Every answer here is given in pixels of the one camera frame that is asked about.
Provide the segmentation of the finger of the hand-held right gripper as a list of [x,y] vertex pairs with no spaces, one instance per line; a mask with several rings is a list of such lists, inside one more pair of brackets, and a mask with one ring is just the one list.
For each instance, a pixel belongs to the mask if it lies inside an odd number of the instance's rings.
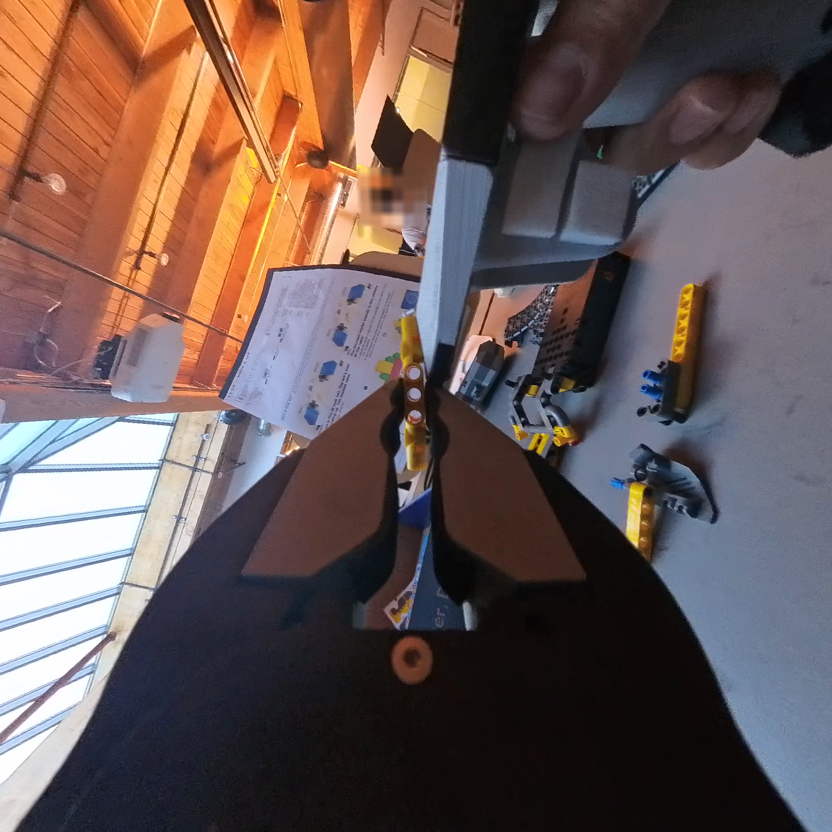
[[480,240],[468,291],[569,284],[623,244],[581,244],[562,240]]
[[440,155],[415,311],[434,388],[451,375],[497,162]]

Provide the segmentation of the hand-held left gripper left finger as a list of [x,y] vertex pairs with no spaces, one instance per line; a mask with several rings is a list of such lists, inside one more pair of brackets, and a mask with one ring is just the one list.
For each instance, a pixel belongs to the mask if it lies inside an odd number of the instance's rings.
[[387,383],[300,454],[241,577],[367,602],[396,557],[398,450],[399,385]]

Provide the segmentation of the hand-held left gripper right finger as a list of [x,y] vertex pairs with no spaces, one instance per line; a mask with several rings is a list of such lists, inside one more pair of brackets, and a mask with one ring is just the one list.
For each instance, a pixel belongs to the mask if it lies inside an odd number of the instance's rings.
[[587,573],[522,448],[447,391],[432,403],[432,486],[466,562],[464,603],[583,584]]

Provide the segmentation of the yellow angled toy beam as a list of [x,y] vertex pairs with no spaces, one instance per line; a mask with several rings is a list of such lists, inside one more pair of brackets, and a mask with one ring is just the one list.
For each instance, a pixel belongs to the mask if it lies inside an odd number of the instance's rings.
[[400,381],[403,392],[403,442],[407,468],[422,472],[429,463],[426,372],[419,324],[415,315],[401,318]]

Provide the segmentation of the small grey yellow toy assembly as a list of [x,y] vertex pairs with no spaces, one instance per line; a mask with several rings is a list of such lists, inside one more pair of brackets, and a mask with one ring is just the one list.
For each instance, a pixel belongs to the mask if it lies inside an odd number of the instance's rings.
[[610,486],[625,494],[624,534],[647,562],[654,557],[657,531],[666,514],[713,525],[719,512],[709,486],[688,466],[639,444],[630,453],[630,471]]

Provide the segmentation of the long yellow toy beam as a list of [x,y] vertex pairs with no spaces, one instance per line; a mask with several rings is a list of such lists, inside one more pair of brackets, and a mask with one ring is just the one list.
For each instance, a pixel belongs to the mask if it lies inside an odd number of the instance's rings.
[[705,286],[687,284],[681,290],[674,325],[669,368],[672,369],[674,420],[683,423],[692,407],[702,340]]

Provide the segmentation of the grey toy connector with pins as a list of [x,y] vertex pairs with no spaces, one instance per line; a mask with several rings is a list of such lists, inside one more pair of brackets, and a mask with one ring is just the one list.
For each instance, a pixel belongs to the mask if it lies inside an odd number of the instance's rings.
[[655,369],[647,369],[642,375],[643,384],[640,394],[649,402],[637,409],[637,416],[660,423],[665,426],[681,424],[686,421],[686,414],[677,403],[680,393],[681,364],[667,360]]

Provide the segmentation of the grey desk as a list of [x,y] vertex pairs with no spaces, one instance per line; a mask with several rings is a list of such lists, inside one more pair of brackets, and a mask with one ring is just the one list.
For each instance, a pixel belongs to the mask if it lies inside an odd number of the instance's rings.
[[[830,830],[830,150],[762,142],[714,171],[679,166],[629,240],[601,377],[563,397],[582,442],[558,468],[623,525],[640,443],[710,487],[710,525],[664,516],[655,568],[708,655],[745,739],[807,830]],[[676,304],[706,287],[683,425],[637,416]]]

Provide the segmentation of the person's right hand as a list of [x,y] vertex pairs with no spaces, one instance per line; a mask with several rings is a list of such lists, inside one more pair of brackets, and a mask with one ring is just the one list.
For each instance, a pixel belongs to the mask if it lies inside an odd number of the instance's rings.
[[[581,127],[617,85],[669,2],[559,2],[526,51],[512,122],[525,138],[555,140]],[[742,155],[782,96],[770,71],[692,79],[651,119],[603,130],[604,163],[642,175],[679,162],[713,170]]]

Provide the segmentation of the dark grey toy track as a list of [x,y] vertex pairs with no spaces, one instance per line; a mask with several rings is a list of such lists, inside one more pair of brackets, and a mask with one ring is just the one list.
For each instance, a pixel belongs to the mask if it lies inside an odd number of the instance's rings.
[[505,346],[541,345],[558,289],[556,284],[543,286],[532,302],[508,319]]

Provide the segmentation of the black yellow toy vehicle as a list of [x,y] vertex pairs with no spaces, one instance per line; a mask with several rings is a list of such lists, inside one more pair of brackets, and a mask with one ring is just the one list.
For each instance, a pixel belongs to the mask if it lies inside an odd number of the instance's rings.
[[563,400],[598,381],[631,263],[630,256],[612,253],[577,281],[542,293],[544,315],[528,319],[524,331],[534,336],[532,366],[511,370],[505,379],[508,419],[524,451],[547,459],[581,442]]

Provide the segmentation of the blue cardboard box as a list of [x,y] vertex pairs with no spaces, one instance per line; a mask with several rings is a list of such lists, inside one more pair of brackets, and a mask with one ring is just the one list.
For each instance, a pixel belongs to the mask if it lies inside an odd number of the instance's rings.
[[381,598],[383,586],[371,597],[365,608],[365,626],[373,630],[416,633],[454,632],[466,629],[463,613],[464,567],[466,562],[459,547],[452,542],[441,506],[442,491],[434,486],[401,508],[396,515],[397,539],[399,525],[429,530],[426,562],[422,568],[410,623],[405,630],[393,629],[385,619]]

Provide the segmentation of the blue yellow toy booklet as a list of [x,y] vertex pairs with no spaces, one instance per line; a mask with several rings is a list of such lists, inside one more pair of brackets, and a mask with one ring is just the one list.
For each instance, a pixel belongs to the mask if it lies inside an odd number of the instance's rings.
[[410,624],[428,542],[428,529],[399,525],[393,571],[381,594],[385,619],[398,631]]

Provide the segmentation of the white plastic canister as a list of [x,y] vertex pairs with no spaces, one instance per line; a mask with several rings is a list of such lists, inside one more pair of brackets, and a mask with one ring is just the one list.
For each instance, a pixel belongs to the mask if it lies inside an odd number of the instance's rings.
[[141,318],[119,342],[110,369],[110,393],[131,403],[164,403],[171,397],[185,352],[182,322],[168,314]]

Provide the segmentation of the hanging light bar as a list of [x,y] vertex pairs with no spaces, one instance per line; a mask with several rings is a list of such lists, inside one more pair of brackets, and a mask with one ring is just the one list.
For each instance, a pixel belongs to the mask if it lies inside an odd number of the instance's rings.
[[267,182],[275,184],[280,178],[278,162],[215,2],[185,1],[185,8],[240,122],[247,145],[254,151]]

